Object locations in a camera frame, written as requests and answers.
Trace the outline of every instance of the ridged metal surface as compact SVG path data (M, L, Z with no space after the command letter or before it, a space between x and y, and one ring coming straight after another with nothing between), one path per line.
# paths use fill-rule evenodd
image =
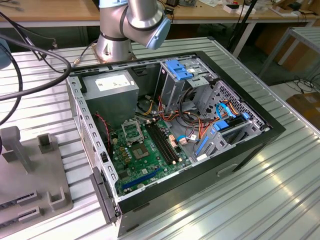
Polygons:
M83 47L61 49L70 62ZM319 131L275 98L266 86L217 42L207 38L166 41L152 51L133 45L138 58L204 51L269 111L286 131L247 166L167 212L136 228L123 239L319 239ZM14 54L24 88L52 80L53 73L31 53ZM48 58L57 69L64 66ZM96 64L88 51L81 65ZM18 89L14 68L1 71L0 94ZM13 104L0 103L0 118ZM22 139L50 132L59 140L74 207L71 211L17 232L8 239L115 239L106 225L89 180L90 166L72 120L66 84L23 97L3 126L18 125Z
M293 27L289 33L320 54L320 27Z

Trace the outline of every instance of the black cable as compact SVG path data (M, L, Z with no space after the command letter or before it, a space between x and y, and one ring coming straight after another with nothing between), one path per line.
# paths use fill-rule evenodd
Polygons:
M250 15L252 9L254 8L254 6L256 5L257 1L258 1L258 0L252 0L252 2L251 2L251 4L250 4L247 12L245 13L245 15L244 15L244 17L243 17L243 19L242 19L242 22L240 23L239 26L236 27L236 30L235 30L235 33L234 33L234 37L233 37L232 40L229 42L229 44L228 44L228 46L227 46L227 48L226 48L229 52L233 52L234 46L236 46L237 43L240 41L240 38L241 38L241 36L242 36L241 33L244 32L245 27L246 27L246 21L247 21L247 19L249 18L249 15Z
M20 91L20 92L9 93L9 94L0 96L0 101L13 99L13 98L17 98L17 97L22 97L22 96L29 95L29 94L34 94L34 93L46 90L48 88L51 88L51 87L61 83L63 80L65 80L68 77L68 75L70 74L70 72L71 72L72 68L71 68L71 65L68 62L68 60L66 60L64 57L62 57L62 56L60 56L58 54L55 54L54 52L46 51L46 50L43 50L43 49L41 49L39 47L32 46L32 45L29 45L29 44L25 44L23 42L20 42L20 41L17 41L15 39L12 39L12 38L10 38L10 37L8 37L6 35L3 35L1 33L0 33L0 38L4 39L4 40L6 40L6 41L8 41L10 43L16 44L18 46L21 46L21 47L24 47L24 48L28 48L28 49L31 49L31 50L34 50L34 51L38 51L40 53L43 53L43 54L49 55L51 57L54 57L56 59L59 59L60 61L62 61L66 65L66 70L64 71L64 73L61 76L57 77L55 80L50 81L48 83L45 83L45 84L43 84L41 86L36 86L34 88L31 88L31 89L23 90L23 91Z
M76 65L78 65L81 62L82 57L84 56L85 52L88 50L88 48L92 45L95 44L96 42L98 42L98 39L94 40L93 42L91 42L88 46L86 46L86 48L82 51L82 53L80 54L80 56L78 56L72 63L72 67L75 67Z
M12 56L12 54L6 49L5 46L3 46L1 43L0 43L0 49L8 56L8 58L11 60L14 68L15 68L15 71L16 71L16 75L18 77L18 84L19 84L19 87L18 87L18 91L21 92L23 90L23 81L22 81L22 75L21 75L21 72L20 72L20 69L19 69L19 66L16 62L16 60L14 59L14 57ZM2 124L4 124L11 116L12 114L16 111L19 103L21 101L21 96L18 96L15 100L15 103L12 107L12 109L9 111L9 113L0 121L0 126Z
M0 135L0 154L2 153L2 139L1 139L1 135Z
M46 60L45 57L43 57L42 59L43 59L43 61L49 66L49 68L51 68L51 69L52 69L53 71L55 71L56 73L58 73L58 74L63 74L63 73L64 73L63 71L58 71L57 69L55 69L50 63L47 62L47 60Z
M292 80L287 80L284 81L283 83L285 83L289 88L297 91L298 93L304 94L304 93L311 93L312 91L316 91L316 92L320 92L320 85L316 82L313 82L313 80L306 80L306 79L301 79L301 77L299 76L294 76L294 79ZM290 86L288 83L293 83L298 89L296 89L295 87ZM304 85L309 89L304 89L302 88L300 85Z
M32 43L32 41L28 38L27 35L25 35L24 32L21 31L21 29L17 26L16 22L12 21L9 17L7 17L5 14L3 14L1 11L0 11L0 17L4 18L8 23L10 23L12 25L12 27L14 28L14 30L19 34L19 36L22 38L22 40L28 44L28 45L33 45L34 44ZM31 52L36 56L36 58L38 60L40 60L41 58L38 56L38 54L34 51L34 50L31 50Z
M3 14L1 11L0 11L0 16L1 16L2 18L4 18L7 22L9 22L9 23L12 25L12 27L16 30L16 32L20 35L20 37L22 38L22 40L23 40L26 44L28 44L28 45L30 45L30 46L34 46L34 44L33 44L32 41L29 39L29 37L28 37L27 35L25 35L24 32L21 31L20 28L22 28L22 29L24 29L25 31L28 31L28 32L30 32L30 33L32 33L32 34L34 34L34 35L40 36L40 37L42 37L42 38L44 37L44 36L42 36L42 35L40 35L40 34L38 34L38 33L35 33L35 32L33 32L33 31L25 28L24 26L16 23L15 21L12 21L9 17L7 17L7 16L6 16L5 14ZM53 38L53 37L52 37L52 38L50 37L50 39L54 39L54 42L52 43L52 46L53 46L54 48L58 47L58 46L57 46L57 43L56 43L56 39ZM59 74L62 74L62 73L63 73L62 71L56 70L52 65L50 65L50 63L48 63L48 61L45 59L45 58L46 58L46 55L42 55L42 54L40 54L40 53L37 54L37 52L35 52L34 50L31 50L31 52L33 52L33 54L35 55L35 57L36 57L39 61L43 60L53 71L55 71L55 72L57 72L57 73L59 73Z
M228 45L230 44L231 40L235 37L235 36L234 36L234 34L235 34L235 30L236 30L236 28L237 28L237 26L238 26L238 24L239 24L239 22L240 22L240 19L241 19L242 13L243 13L243 11L244 11L244 8L245 8L245 1L243 1L242 9L241 9L241 13L240 13L240 16L239 16L238 22L237 22L237 23L236 23L236 25L234 26L234 29L233 29L233 31L232 31L232 33L231 33L231 36L230 36L230 38L229 38L229 41L228 41Z
M53 46L55 49L58 48L57 40L56 40L54 37L52 37L52 36L44 36L44 35L42 35L42 34L40 34L40 33L37 33L37 32L35 32L35 31L32 31L32 30L30 30L30 29L28 29L28 28L20 25L19 23L16 23L16 22L15 22L15 24L16 24L20 29L23 29L23 30L25 30L25 31L27 31L27 32L35 35L35 36L38 36L38 37L43 38L43 39L51 39L51 40L53 40L52 46Z

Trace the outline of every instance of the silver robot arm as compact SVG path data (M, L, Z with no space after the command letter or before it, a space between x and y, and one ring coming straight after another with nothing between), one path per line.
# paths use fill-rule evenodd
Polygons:
M100 0L99 8L95 52L101 62L131 59L130 40L156 50L168 35L171 21L157 0Z

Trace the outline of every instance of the white object on table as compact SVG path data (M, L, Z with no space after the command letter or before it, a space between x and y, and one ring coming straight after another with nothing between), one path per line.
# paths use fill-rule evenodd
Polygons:
M246 13L248 12L248 9L249 9L249 6L244 6L242 10L242 5L240 5L239 8L236 10L236 13L240 15L242 11L241 16L243 16L243 15L246 15ZM255 14L255 13L256 13L256 10L253 8L250 14Z

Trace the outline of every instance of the blue pcie slot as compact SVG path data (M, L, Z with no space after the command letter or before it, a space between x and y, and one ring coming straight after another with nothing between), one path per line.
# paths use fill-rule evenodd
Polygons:
M148 173L148 174L146 174L146 175L144 175L144 176L139 177L139 178L136 179L136 180L133 180L133 181L131 181L131 182L128 182L128 183L126 183L126 184L123 184L123 185L122 185L122 189L124 190L124 189L130 188L130 187L132 187L132 186L134 186L134 185L137 185L137 184L139 184L139 183L142 183L142 182L145 181L145 180L148 180L148 179L153 178L153 177L157 174L157 172L160 171L160 169L161 169L161 168L158 168L158 169L154 170L153 172L150 172L150 173Z

